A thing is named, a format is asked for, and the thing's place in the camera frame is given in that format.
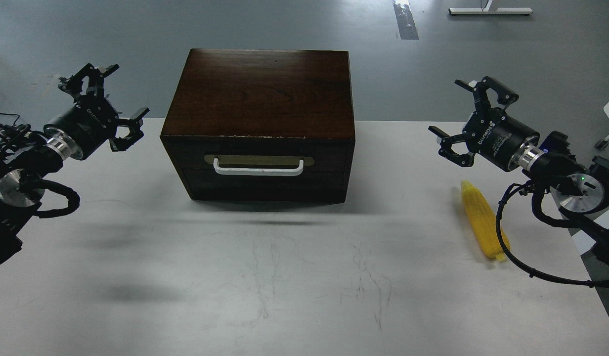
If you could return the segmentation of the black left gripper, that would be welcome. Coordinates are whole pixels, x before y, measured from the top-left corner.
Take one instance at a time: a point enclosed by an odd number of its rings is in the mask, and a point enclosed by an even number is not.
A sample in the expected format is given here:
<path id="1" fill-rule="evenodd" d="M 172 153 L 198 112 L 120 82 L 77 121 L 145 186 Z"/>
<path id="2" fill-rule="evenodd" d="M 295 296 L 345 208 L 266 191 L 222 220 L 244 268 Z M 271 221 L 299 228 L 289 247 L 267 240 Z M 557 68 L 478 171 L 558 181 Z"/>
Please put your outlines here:
<path id="1" fill-rule="evenodd" d="M 101 70 L 88 63 L 69 78 L 59 78 L 59 90 L 71 96 L 74 105 L 45 124 L 43 132 L 68 136 L 78 147 L 71 156 L 76 160 L 87 159 L 108 139 L 111 151 L 122 152 L 144 137 L 141 128 L 149 108 L 140 108 L 128 119 L 118 119 L 119 113 L 105 95 L 105 78 L 119 67 L 113 64 Z M 115 137 L 116 128 L 128 129 L 128 135 Z"/>

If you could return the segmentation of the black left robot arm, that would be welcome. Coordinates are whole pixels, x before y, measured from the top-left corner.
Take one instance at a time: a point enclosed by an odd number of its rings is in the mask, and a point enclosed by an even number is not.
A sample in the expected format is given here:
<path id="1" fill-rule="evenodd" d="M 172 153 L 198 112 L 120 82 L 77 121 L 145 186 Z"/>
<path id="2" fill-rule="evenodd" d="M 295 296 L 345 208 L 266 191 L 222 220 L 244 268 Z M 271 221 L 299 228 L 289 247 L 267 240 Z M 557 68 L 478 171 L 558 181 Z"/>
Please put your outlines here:
<path id="1" fill-rule="evenodd" d="M 20 230 L 33 217 L 67 216 L 80 206 L 80 196 L 66 185 L 48 180 L 65 160 L 85 160 L 108 142 L 113 152 L 126 151 L 143 138 L 140 108 L 122 119 L 105 95 L 105 79 L 117 64 L 98 68 L 86 64 L 59 79 L 59 90 L 73 104 L 64 114 L 36 131 L 28 124 L 0 123 L 0 266 L 22 249 Z"/>

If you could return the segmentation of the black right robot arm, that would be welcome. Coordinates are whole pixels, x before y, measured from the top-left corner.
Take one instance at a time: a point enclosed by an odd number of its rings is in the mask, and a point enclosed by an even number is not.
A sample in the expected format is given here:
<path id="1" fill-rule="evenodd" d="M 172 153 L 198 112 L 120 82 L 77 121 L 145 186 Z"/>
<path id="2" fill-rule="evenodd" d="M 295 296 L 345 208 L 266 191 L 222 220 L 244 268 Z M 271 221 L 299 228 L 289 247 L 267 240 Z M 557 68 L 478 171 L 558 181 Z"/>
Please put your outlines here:
<path id="1" fill-rule="evenodd" d="M 540 140 L 537 131 L 506 112 L 519 95 L 492 77 L 455 84 L 472 93 L 475 108 L 460 134 L 429 127 L 437 135 L 440 156 L 461 167 L 471 167 L 480 155 L 503 171 L 522 169 L 534 216 L 553 227 L 586 232 L 594 240 L 591 252 L 609 266 L 609 227 L 589 218 L 609 207 L 609 160 L 594 156 L 585 168 L 563 133 L 553 131 Z"/>

